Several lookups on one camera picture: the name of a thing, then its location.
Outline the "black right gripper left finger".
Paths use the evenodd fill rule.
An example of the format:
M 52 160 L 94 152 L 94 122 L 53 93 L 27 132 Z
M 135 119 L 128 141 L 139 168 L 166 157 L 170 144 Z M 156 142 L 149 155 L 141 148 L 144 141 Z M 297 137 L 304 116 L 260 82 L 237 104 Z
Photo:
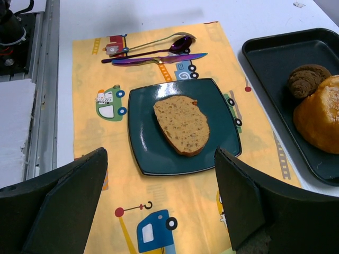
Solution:
M 83 253 L 107 167 L 107 151 L 98 148 L 1 188 L 1 253 Z

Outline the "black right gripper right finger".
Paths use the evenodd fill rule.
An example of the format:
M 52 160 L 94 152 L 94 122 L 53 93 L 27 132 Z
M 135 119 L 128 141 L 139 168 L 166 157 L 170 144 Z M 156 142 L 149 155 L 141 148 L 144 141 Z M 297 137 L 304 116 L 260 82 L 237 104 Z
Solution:
M 215 152 L 231 247 L 236 253 L 338 253 L 338 198 L 294 187 Z

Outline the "sliced bread loaf piece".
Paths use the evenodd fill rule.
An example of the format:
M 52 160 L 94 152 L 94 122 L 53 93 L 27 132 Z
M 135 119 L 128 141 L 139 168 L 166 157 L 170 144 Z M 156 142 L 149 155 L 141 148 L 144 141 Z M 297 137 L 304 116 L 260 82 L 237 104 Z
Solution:
M 153 110 L 162 133 L 178 154 L 192 157 L 203 150 L 210 128 L 197 100 L 183 95 L 170 96 L 157 101 Z

